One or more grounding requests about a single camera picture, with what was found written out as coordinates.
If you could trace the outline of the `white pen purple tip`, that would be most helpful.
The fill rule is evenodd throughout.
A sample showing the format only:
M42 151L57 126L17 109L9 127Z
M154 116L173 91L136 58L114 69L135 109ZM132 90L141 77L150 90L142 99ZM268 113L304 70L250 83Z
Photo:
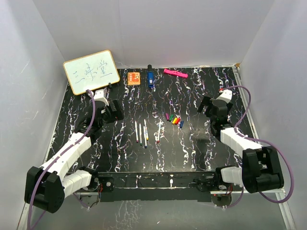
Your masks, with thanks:
M138 127L137 127L137 122L135 121L135 135L136 135L136 143L139 142L139 138L138 138Z

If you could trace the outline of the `white pen green tip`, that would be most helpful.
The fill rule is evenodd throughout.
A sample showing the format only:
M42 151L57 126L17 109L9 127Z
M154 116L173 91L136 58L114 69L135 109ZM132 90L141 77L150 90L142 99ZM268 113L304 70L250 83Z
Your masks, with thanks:
M142 125L141 123L139 123L139 142L140 142L140 145L142 146Z

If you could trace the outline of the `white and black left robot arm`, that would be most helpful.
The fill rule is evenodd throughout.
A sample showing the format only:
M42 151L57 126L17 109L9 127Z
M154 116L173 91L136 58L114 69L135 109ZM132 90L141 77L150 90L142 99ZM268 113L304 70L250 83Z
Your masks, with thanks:
M99 179L94 170L82 167L68 174L73 164L85 153L102 133L103 125L124 119L124 111L118 100L106 105L95 100L88 114L81 117L68 142L40 167L31 167L26 176L24 200L26 203L55 213L64 199L74 192L86 188L94 191Z

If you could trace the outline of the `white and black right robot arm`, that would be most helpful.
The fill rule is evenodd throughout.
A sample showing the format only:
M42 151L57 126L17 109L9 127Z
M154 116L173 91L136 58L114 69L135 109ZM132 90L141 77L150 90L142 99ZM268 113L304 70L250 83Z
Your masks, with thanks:
M277 150L272 146L262 146L243 138L236 133L228 121L232 103L225 99L213 99L205 96L198 108L210 119L211 134L227 145L242 159L242 166L218 167L214 173L214 186L225 190L230 184L244 187L249 193L258 193L282 188L283 173Z

